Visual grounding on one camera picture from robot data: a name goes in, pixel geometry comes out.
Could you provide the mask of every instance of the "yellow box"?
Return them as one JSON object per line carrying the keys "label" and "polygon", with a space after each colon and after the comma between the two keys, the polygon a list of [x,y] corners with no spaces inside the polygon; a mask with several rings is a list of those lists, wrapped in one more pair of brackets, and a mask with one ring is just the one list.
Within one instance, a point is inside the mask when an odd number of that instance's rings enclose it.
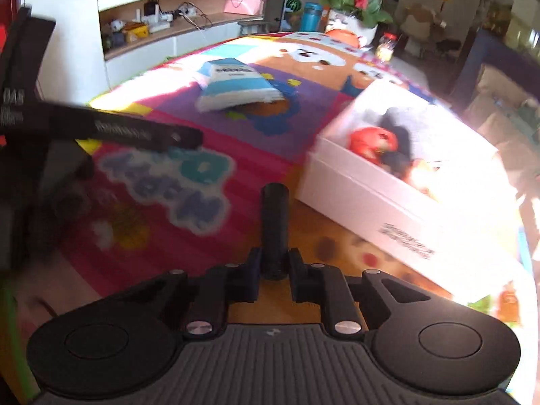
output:
{"label": "yellow box", "polygon": [[146,38],[149,35],[148,26],[135,27],[133,29],[124,29],[126,33],[133,33],[136,37]]}

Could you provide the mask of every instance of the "teal water bottle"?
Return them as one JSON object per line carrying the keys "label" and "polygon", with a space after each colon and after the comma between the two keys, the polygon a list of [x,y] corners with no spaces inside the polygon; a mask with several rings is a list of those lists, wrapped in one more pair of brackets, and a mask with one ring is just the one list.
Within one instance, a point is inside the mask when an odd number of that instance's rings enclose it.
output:
{"label": "teal water bottle", "polygon": [[302,21],[300,23],[301,32],[316,32],[319,21],[322,17],[322,6],[317,3],[306,3]]}

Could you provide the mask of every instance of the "pink gift bag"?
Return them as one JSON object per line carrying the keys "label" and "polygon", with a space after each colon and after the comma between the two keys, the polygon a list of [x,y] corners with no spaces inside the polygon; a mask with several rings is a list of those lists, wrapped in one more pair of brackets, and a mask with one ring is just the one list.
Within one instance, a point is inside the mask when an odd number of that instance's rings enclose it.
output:
{"label": "pink gift bag", "polygon": [[263,0],[225,0],[225,13],[238,13],[241,15],[260,15]]}

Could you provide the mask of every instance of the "glass jar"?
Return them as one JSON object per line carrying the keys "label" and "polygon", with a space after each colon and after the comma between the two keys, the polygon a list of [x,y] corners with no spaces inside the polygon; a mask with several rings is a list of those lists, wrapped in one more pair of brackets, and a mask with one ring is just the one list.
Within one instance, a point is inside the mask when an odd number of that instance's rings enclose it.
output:
{"label": "glass jar", "polygon": [[393,33],[385,33],[379,40],[379,47],[375,52],[375,55],[383,62],[388,62],[392,59],[394,54],[394,48],[398,43],[398,37]]}

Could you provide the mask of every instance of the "wooden shelf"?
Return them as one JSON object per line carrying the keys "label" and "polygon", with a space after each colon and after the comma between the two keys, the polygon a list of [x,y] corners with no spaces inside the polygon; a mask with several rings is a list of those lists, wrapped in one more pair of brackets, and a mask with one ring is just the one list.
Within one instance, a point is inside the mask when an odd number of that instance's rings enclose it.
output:
{"label": "wooden shelf", "polygon": [[[208,15],[208,18],[212,22],[213,26],[219,26],[221,24],[236,23],[237,21],[255,21],[262,20],[262,16],[250,16],[239,15],[236,13],[214,13]],[[197,17],[194,22],[202,26],[206,20],[202,17]],[[188,23],[185,19],[176,19],[173,21],[172,26],[168,29],[153,33],[146,38],[141,38],[133,43],[126,44],[125,46],[114,48],[105,53],[105,61],[118,58],[125,53],[136,50],[137,48],[144,47],[148,44],[152,44],[173,36],[182,35],[183,33],[196,31],[196,27]]]}

